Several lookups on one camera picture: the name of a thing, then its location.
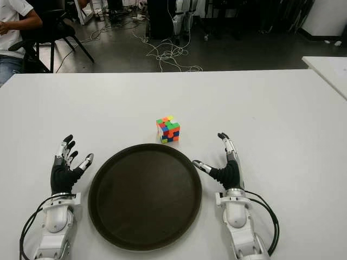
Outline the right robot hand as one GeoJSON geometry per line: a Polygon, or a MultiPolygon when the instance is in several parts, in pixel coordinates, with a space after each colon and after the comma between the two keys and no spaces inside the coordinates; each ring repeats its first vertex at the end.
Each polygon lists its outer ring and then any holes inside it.
{"type": "Polygon", "coordinates": [[[215,168],[199,160],[193,160],[192,163],[199,170],[205,172],[214,180],[219,182],[225,190],[244,189],[241,167],[239,165],[239,156],[233,142],[226,133],[218,133],[217,136],[225,145],[227,163],[224,168],[215,168]]]}

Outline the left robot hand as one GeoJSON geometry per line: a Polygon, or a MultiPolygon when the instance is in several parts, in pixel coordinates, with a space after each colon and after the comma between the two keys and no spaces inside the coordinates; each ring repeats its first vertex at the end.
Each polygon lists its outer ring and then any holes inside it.
{"type": "Polygon", "coordinates": [[[54,155],[54,162],[50,174],[52,195],[71,193],[73,186],[93,162],[94,154],[90,153],[76,168],[71,169],[71,163],[78,155],[78,151],[71,153],[74,146],[75,141],[73,140],[73,135],[70,134],[61,141],[54,155]]]}

